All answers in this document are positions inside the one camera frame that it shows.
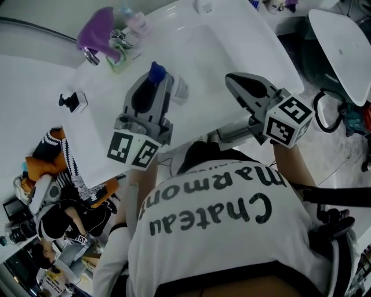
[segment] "bathroom sink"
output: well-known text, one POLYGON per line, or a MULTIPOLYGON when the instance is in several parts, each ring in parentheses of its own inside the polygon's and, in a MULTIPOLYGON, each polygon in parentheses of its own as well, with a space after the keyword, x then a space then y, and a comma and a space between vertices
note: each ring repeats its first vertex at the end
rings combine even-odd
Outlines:
POLYGON ((196 13, 192 0, 180 0, 147 17, 152 34, 129 51, 135 59, 126 70, 114 74, 98 54, 98 66, 84 62, 64 85, 65 97, 81 91, 88 100, 81 113, 61 108, 67 140, 88 187, 128 170, 106 155, 125 95, 153 61, 181 75, 190 92, 184 106, 170 102, 166 117, 174 124, 173 137, 163 150, 248 115, 225 86, 228 73, 261 75, 292 93, 304 90, 283 46, 247 0, 214 0, 213 12, 206 16, 196 13))

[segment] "green object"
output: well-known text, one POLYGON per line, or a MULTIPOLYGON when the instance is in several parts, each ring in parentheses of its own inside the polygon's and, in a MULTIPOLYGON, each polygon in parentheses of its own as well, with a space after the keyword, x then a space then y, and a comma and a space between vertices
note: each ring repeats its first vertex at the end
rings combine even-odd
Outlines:
POLYGON ((108 65, 110 65, 112 72, 115 74, 120 74, 123 70, 127 68, 127 66, 130 64, 130 61, 128 59, 127 54, 125 53, 125 50, 120 44, 116 44, 113 46, 114 49, 118 49, 121 53, 119 62, 115 63, 115 61, 111 58, 106 56, 108 65))

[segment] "black strap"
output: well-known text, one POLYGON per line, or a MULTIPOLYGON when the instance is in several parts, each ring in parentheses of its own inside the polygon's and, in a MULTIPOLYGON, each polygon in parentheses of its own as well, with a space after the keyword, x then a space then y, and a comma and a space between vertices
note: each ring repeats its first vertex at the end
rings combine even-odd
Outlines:
MULTIPOLYGON (((334 132, 340 125, 341 121, 343 120, 344 116, 342 114, 339 114, 339 116, 337 117, 335 123, 330 126, 330 127, 325 127, 321 120, 319 119, 319 115, 318 115, 318 102, 321 98, 323 98, 326 94, 324 93, 324 91, 320 91, 316 97, 314 98, 314 101, 313 101, 313 109, 315 111, 315 119, 317 120, 317 124, 318 126, 321 128, 322 131, 326 132, 326 133, 332 133, 334 132)), ((340 96, 342 101, 343 101, 343 105, 345 104, 345 98, 340 96)))
POLYGON ((345 207, 370 207, 371 188, 323 189, 292 184, 296 190, 303 190, 303 200, 315 204, 339 205, 345 207))
POLYGON ((116 229, 119 229, 119 228, 127 228, 128 227, 128 224, 126 223, 120 223, 120 224, 116 224, 115 226, 112 227, 111 231, 110 231, 110 234, 115 231, 116 229))
POLYGON ((336 240, 339 245, 339 265, 333 297, 343 297, 351 281, 352 252, 347 235, 340 236, 336 240))
POLYGON ((175 296, 202 288, 265 276, 275 276, 281 279, 296 289, 302 297, 322 297, 318 288, 306 276, 278 261, 236 267, 167 282, 157 288, 155 297, 175 296))
POLYGON ((126 283, 128 281, 127 275, 119 276, 111 291, 111 297, 126 297, 126 283))

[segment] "small bottle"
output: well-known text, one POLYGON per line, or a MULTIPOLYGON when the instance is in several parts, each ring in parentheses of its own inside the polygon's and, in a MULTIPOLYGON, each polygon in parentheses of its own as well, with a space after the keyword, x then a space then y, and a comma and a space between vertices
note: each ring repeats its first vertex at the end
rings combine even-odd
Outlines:
POLYGON ((130 8, 122 8, 122 13, 126 17, 126 25, 141 37, 146 37, 151 33, 143 12, 134 13, 130 8))
POLYGON ((256 10, 259 10, 261 2, 261 0, 250 0, 251 5, 254 6, 256 10))
POLYGON ((193 8, 199 15, 206 15, 213 11, 212 0, 194 0, 193 8))
POLYGON ((173 77, 174 83, 170 96, 170 100, 179 106, 184 105, 190 95, 189 87, 186 81, 178 74, 170 74, 173 77))
POLYGON ((275 15, 277 12, 283 11, 285 0, 270 0, 268 3, 268 11, 275 15))

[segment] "toilet lid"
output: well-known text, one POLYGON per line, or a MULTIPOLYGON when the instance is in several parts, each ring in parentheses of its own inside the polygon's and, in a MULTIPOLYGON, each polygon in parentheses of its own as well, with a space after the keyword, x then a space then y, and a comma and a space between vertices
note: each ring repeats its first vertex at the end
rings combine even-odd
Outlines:
POLYGON ((363 106, 371 87, 371 45, 366 36, 347 16, 312 9, 309 20, 344 90, 363 106))

